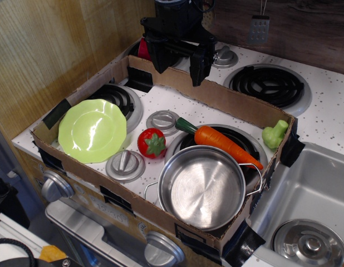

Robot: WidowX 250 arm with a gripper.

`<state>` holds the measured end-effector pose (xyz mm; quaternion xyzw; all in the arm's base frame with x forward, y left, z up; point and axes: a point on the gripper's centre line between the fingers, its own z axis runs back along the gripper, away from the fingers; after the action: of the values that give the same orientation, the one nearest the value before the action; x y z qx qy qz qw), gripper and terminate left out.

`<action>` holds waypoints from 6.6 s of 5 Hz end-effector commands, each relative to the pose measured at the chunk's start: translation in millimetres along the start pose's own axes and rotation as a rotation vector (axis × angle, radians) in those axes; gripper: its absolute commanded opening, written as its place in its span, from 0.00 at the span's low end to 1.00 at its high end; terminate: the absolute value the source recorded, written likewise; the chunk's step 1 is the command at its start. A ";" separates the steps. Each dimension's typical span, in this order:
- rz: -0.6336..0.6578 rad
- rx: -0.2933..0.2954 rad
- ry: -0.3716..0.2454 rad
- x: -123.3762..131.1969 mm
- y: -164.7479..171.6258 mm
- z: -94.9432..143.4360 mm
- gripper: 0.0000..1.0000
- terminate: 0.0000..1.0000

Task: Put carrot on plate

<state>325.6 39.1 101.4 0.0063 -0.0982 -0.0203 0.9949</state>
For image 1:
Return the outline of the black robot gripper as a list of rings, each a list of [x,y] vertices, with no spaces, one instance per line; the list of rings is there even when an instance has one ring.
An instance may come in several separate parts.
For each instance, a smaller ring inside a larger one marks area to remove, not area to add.
[[[216,38],[203,26],[216,1],[155,1],[155,16],[140,20],[144,39],[155,69],[163,73],[178,62],[178,55],[190,56],[194,87],[209,76],[214,62]]]

